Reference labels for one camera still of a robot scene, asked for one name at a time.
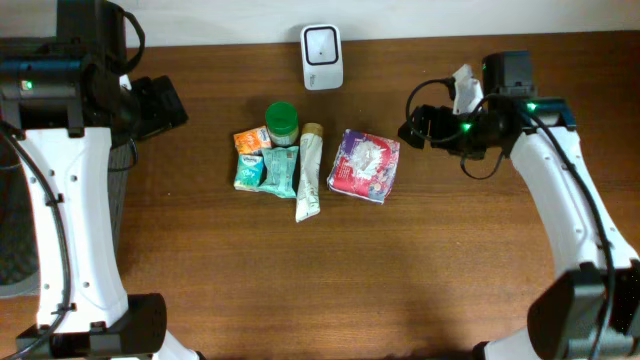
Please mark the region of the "orange Kleenex tissue pack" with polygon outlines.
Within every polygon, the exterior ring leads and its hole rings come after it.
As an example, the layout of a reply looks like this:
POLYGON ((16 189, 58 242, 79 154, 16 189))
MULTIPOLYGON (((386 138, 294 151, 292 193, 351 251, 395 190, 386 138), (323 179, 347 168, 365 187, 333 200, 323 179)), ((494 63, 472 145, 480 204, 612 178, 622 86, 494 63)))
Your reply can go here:
POLYGON ((263 149, 271 149, 272 143, 266 126, 233 135, 234 145, 240 155, 260 155, 263 149))

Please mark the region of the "teal Kleenex tissue pack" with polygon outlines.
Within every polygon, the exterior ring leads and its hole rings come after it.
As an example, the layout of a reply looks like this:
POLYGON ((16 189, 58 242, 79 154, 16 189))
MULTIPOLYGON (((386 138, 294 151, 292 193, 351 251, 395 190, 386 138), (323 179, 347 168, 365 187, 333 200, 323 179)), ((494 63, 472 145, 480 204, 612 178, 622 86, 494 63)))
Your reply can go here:
POLYGON ((264 160, 261 156, 240 155, 233 186, 236 190, 257 191, 262 181, 264 160))

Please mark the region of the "green lid jar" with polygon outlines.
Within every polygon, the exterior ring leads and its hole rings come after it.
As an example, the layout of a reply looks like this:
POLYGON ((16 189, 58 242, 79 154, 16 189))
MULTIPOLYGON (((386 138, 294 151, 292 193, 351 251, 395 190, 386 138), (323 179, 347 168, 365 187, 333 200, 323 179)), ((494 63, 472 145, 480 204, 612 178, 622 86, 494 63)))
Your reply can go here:
POLYGON ((299 134, 296 108, 288 102, 275 102, 265 113, 266 126, 273 144, 279 147, 292 146, 299 134))

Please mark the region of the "red purple package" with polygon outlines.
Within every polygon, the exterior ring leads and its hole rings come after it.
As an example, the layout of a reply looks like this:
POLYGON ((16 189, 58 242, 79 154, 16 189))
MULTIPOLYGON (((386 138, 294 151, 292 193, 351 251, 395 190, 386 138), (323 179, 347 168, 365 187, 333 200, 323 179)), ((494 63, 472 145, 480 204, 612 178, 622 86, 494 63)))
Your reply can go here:
POLYGON ((383 204, 394 184, 399 152, 395 140, 346 129, 327 185, 334 192, 383 204))

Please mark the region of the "teal snack pouch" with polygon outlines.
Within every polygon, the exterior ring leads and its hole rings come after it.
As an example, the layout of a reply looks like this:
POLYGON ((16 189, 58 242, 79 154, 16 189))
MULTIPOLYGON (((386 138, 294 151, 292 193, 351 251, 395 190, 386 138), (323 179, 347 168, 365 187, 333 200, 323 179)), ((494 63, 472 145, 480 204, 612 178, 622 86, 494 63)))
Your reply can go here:
POLYGON ((293 184, 298 151, 298 146, 263 150, 266 178, 259 185, 259 192, 270 193, 283 199, 296 197, 293 184))

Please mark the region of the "white cream tube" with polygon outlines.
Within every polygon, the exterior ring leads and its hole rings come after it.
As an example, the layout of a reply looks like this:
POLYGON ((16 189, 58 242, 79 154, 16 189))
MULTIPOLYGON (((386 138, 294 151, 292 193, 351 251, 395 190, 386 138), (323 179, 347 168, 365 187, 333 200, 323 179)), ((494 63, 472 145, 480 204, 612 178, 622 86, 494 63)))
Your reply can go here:
POLYGON ((302 222, 320 213, 319 171, 323 147, 323 127, 317 123, 306 123, 300 138, 300 178, 297 190, 297 222, 302 222))

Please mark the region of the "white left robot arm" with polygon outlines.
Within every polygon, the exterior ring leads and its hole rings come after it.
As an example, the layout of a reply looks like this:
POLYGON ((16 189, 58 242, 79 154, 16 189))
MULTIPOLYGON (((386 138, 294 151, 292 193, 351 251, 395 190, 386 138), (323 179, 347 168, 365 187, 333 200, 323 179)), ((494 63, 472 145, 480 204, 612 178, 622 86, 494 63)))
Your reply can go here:
POLYGON ((61 1, 50 38, 1 42, 1 133, 31 199, 40 268, 36 322, 18 359, 194 359, 158 293, 128 294, 113 244, 110 153, 188 116, 169 78, 130 80, 135 16, 109 1, 61 1))

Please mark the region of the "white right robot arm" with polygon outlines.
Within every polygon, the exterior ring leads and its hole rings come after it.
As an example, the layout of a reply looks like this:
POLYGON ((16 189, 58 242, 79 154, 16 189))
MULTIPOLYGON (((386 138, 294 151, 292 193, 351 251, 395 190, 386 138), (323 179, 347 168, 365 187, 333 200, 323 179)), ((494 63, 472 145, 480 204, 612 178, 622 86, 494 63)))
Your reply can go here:
POLYGON ((461 161, 490 148, 525 181, 546 230, 553 284, 524 328, 477 344, 475 359, 610 359, 639 352, 639 256, 610 217, 583 159, 567 102, 542 97, 526 51, 486 56, 443 81, 451 105, 405 108, 399 137, 461 161))

